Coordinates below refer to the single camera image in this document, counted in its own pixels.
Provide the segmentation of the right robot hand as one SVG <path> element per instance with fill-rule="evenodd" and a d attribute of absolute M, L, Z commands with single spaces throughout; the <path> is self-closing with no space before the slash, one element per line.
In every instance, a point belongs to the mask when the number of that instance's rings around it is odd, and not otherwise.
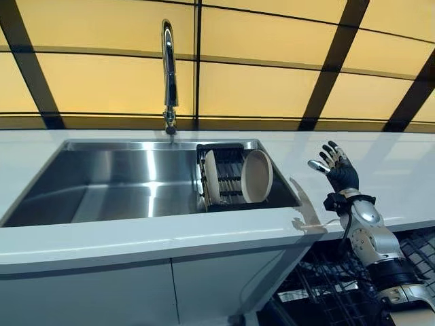
<path fill-rule="evenodd" d="M 319 152 L 322 162 L 309 160 L 308 166 L 325 175 L 336 193 L 346 189 L 359 190 L 358 172 L 342 148 L 334 141 L 328 141 L 322 149 Z"/>

